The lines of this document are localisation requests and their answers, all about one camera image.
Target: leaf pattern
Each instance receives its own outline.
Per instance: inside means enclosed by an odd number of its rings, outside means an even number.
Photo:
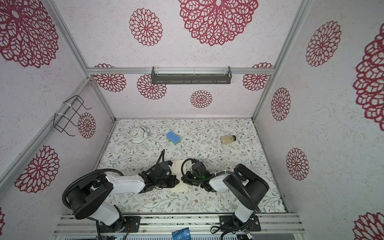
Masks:
[[[135,127],[151,130],[140,144],[131,142],[129,132]],[[166,134],[173,131],[181,138],[174,145]],[[237,140],[222,145],[220,137],[235,135]],[[211,172],[231,170],[244,164],[269,184],[270,190],[259,203],[262,212],[285,212],[272,172],[266,162],[256,129],[250,119],[134,119],[118,121],[99,168],[115,168],[133,175],[151,167],[162,149],[164,160],[196,158]],[[187,192],[154,189],[142,194],[114,194],[107,198],[123,213],[128,212],[233,212],[239,201],[229,191],[206,192],[188,186]]]

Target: red floral medallion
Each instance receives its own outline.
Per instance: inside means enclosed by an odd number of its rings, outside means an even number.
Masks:
[[[140,94],[148,99],[160,99],[167,92],[167,86],[163,84],[152,84],[151,75],[143,75],[137,80],[137,89]]]
[[[205,108],[212,102],[212,95],[208,91],[198,90],[191,96],[191,103],[197,108]]]
[[[307,62],[312,67],[326,63],[336,51],[340,42],[340,25],[330,21],[321,25],[311,37],[307,47]]]
[[[5,214],[3,214],[3,213],[1,212],[1,207],[0,207],[0,236],[3,234],[3,233],[2,233],[2,231],[3,231],[3,226],[5,225],[4,217],[5,217]]]
[[[272,97],[271,112],[274,119],[281,121],[287,117],[291,108],[291,96],[285,88],[279,88]]]
[[[289,174],[296,180],[304,180],[307,177],[309,166],[307,156],[298,148],[293,148],[288,152],[286,165]]]
[[[360,215],[353,228],[355,240],[383,240],[384,239],[384,215],[367,212]]]
[[[223,45],[244,32],[257,0],[179,0],[184,27],[201,43]]]
[[[58,169],[57,153],[50,146],[43,146],[15,181],[15,187],[28,193],[41,191],[55,179]]]
[[[96,122],[90,113],[83,113],[77,122],[79,133],[84,138],[91,138],[96,131]]]
[[[55,25],[39,0],[0,1],[0,51],[23,67],[49,65],[59,49]]]
[[[129,28],[135,39],[144,46],[157,44],[163,36],[159,18],[148,9],[137,9],[131,15]]]
[[[356,103],[365,111],[364,117],[372,119],[384,131],[384,23],[375,40],[364,49],[365,55],[356,66]]]
[[[270,63],[259,63],[253,66],[253,68],[273,68]],[[269,78],[267,74],[246,74],[243,77],[243,85],[246,89],[257,91],[263,89]]]
[[[114,68],[109,64],[99,64],[96,68]],[[120,92],[125,88],[126,82],[123,74],[95,74],[93,75],[95,81],[100,87],[110,92]]]

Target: alarm clock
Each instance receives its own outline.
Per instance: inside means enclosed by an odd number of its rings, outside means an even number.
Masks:
[[[148,134],[150,133],[149,128],[144,129],[142,127],[136,127],[131,130],[129,136],[132,138],[133,143],[142,143],[145,139],[148,138]]]

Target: red doily pattern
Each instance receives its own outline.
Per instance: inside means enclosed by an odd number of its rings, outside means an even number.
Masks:
[[[163,36],[159,18],[148,9],[137,9],[131,15],[129,28],[135,39],[144,46],[157,44]]]
[[[384,23],[375,40],[364,49],[365,55],[356,66],[356,103],[365,110],[364,117],[373,119],[384,131]]]
[[[84,138],[91,138],[96,131],[96,122],[90,113],[83,113],[77,122],[79,133]]]
[[[163,84],[152,84],[149,74],[140,76],[137,80],[137,89],[140,94],[148,99],[160,99],[167,92],[167,86]]]
[[[272,97],[271,112],[274,119],[281,121],[287,117],[291,108],[291,96],[285,88],[279,88]]]
[[[253,68],[273,68],[270,63],[259,63],[253,66]],[[263,89],[269,75],[267,74],[246,74],[243,77],[243,85],[246,89],[257,91]]]
[[[96,68],[114,68],[110,64],[101,63]],[[123,74],[95,74],[95,81],[100,87],[110,92],[120,92],[125,88],[126,82]]]
[[[4,217],[5,217],[5,214],[3,214],[3,213],[1,212],[1,207],[0,207],[0,236],[3,234],[3,233],[2,233],[2,231],[3,231],[3,226],[5,225]]]
[[[309,171],[307,156],[298,148],[292,148],[286,160],[289,174],[296,180],[304,180]]]
[[[376,214],[367,212],[365,215],[360,215],[355,221],[353,233],[355,240],[383,240],[384,216],[380,212]]]
[[[327,62],[336,51],[340,42],[340,25],[330,21],[321,25],[311,37],[307,47],[307,62],[317,67]]]
[[[212,102],[212,95],[205,90],[198,90],[192,93],[191,103],[197,108],[205,108]]]
[[[23,67],[49,65],[59,49],[55,25],[39,0],[0,1],[0,51]]]
[[[57,153],[50,146],[43,146],[15,181],[15,187],[28,193],[41,191],[55,179],[58,169]]]
[[[233,41],[252,21],[257,0],[179,0],[184,27],[201,43]]]

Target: sponge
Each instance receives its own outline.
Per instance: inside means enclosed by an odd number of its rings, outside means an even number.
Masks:
[[[181,138],[179,138],[179,136],[174,134],[172,131],[167,133],[167,139],[169,141],[173,142],[173,144],[175,144],[175,145],[181,141]]]

